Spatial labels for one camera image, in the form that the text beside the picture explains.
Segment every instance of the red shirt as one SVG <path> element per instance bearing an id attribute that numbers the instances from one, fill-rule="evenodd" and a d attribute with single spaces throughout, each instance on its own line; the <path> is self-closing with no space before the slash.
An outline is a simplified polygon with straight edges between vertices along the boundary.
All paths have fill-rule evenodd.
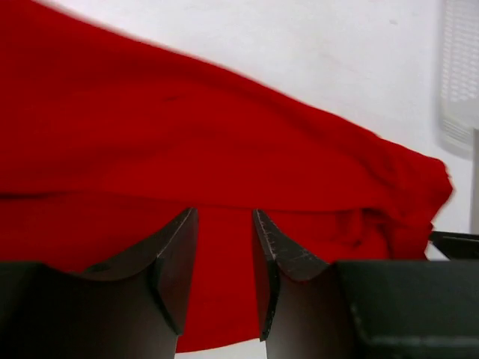
<path id="1" fill-rule="evenodd" d="M 0 1 L 0 86 L 0 260 L 82 270 L 198 207 L 179 351 L 257 337 L 253 208 L 329 262 L 422 258 L 452 191 L 436 159 L 29 0 Z"/>

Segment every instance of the white surface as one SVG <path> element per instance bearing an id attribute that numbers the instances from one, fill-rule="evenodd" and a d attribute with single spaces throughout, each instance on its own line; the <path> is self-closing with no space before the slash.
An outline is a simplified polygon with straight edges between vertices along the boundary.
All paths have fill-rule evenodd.
<path id="1" fill-rule="evenodd" d="M 472 163 L 435 141 L 440 0 L 49 2 L 245 73 L 439 157 L 457 191 L 435 224 L 444 231 L 469 231 Z M 265 354 L 253 341 L 178 357 L 256 359 Z"/>
<path id="2" fill-rule="evenodd" d="M 429 242 L 424 251 L 428 260 L 449 260 L 436 246 Z"/>

